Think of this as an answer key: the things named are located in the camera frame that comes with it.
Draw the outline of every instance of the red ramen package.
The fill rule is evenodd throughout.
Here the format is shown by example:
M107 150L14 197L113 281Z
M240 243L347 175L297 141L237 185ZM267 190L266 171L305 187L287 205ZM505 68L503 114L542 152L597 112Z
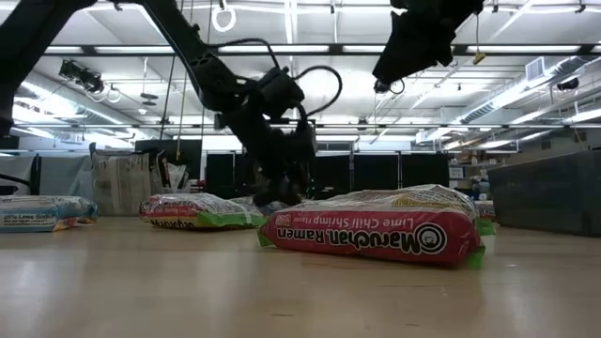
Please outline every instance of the red ramen package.
M140 205L140 217L155 226L174 229L253 228L267 220L253 206L243 206L210 193L154 195Z
M258 231L261 246L359 254L404 262L480 267L491 235L468 196L438 185L363 191L306 201L276 212Z

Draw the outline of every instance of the wall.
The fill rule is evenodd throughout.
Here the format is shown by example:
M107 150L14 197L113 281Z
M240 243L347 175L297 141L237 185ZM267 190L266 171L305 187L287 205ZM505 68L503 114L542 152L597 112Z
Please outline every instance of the wall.
M527 161L536 161L601 146L600 130L587 130L586 135L587 140L583 141L582 144L579 144L574 142L575 134L573 130L553 132L550 134L552 137L550 139L550 149L542 150L542 139L532 140L521 147L522 153L511 155L507 160L507 164L519 164Z

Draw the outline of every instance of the air vent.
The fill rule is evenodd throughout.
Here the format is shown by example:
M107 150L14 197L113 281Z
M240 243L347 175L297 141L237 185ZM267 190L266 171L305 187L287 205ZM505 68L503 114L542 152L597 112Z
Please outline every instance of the air vent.
M530 82L545 75L545 58L539 57L526 65L526 81Z

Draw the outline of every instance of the black partition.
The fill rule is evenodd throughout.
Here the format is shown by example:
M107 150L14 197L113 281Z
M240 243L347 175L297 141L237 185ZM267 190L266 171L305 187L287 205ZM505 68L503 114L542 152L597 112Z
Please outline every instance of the black partition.
M449 186L449 160L446 155L401 155L401 186L422 184Z
M350 192L350 156L316 157L311 168L311 177L316 184L317 198Z
M202 140L180 140L179 160L177 158L177 140L142 140L136 141L135 150L150 149L165 150L165 157L169 163L185 164L189 169L189 179L200 179L200 159L203 150Z
M242 194L252 193L254 160L248 154L236 154L234 158L234 186Z
M395 190L399 184L399 156L361 155L354 156L353 191Z
M234 153L207 154L205 170L206 191L222 198L231 198L236 194L234 185Z

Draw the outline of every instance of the black panel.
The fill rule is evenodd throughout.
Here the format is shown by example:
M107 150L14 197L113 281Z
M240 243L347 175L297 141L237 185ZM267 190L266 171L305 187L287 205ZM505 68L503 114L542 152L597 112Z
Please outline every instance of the black panel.
M402 187L422 184L449 186L449 162L446 155L402 155Z
M320 156L315 159L311 175L315 180L317 199L350 192L349 165L350 156Z
M601 237L601 151L490 169L502 226Z
M355 155L354 191L398 189L398 155Z
M19 149L19 137L17 137L17 136L0 137L0 149L4 149L4 150Z
M254 161L247 154L236 154L234 166L234 186L242 194L251 193L254 184Z
M189 169L189 179L200 179L200 159L203 150L202 140L180 140L179 161L177 158L177 140L144 140L136 141L135 150L165 150L167 161L172 164L185 164Z
M206 191L222 198L236 197L234 186L234 154L208 154Z

